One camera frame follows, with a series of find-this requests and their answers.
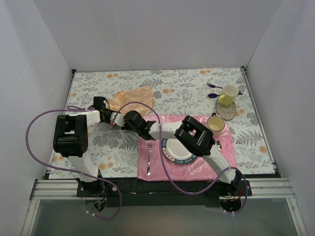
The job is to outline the peach satin napkin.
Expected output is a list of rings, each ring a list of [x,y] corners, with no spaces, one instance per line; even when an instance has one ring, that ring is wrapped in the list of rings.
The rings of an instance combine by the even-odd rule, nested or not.
[[[150,86],[123,90],[118,92],[112,99],[109,100],[109,106],[112,110],[118,110],[121,106],[128,102],[142,102],[150,107],[155,104],[155,99]]]

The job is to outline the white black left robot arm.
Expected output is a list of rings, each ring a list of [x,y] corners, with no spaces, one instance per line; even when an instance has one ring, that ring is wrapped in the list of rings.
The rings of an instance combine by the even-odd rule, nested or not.
[[[74,169],[78,171],[77,181],[83,190],[95,197],[104,193],[105,185],[100,170],[93,164],[87,153],[89,145],[88,127],[102,121],[109,121],[111,117],[110,105],[105,97],[93,98],[92,111],[70,115],[59,115],[56,120],[53,139],[54,151],[68,159]]]

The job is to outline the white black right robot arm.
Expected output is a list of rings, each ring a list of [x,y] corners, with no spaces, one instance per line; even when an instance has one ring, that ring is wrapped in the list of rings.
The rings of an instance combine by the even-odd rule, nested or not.
[[[157,121],[146,121],[137,111],[126,114],[113,112],[110,124],[138,134],[144,140],[176,139],[190,153],[201,157],[215,171],[217,177],[205,189],[198,192],[187,192],[175,184],[169,175],[164,160],[162,147],[159,148],[164,172],[170,183],[181,193],[198,195],[214,187],[227,195],[234,195],[241,189],[241,180],[244,175],[233,166],[230,166],[217,147],[212,131],[192,116],[185,116],[182,121],[162,123],[158,114]]]

